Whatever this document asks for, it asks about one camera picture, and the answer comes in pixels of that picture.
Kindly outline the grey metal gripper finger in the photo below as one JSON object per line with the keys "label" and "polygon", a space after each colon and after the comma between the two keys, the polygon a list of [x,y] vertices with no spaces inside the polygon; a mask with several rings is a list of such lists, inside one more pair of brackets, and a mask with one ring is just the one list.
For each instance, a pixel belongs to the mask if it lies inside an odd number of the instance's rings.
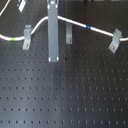
{"label": "grey metal gripper finger", "polygon": [[59,60],[58,45],[58,0],[47,0],[48,8],[48,60]]}

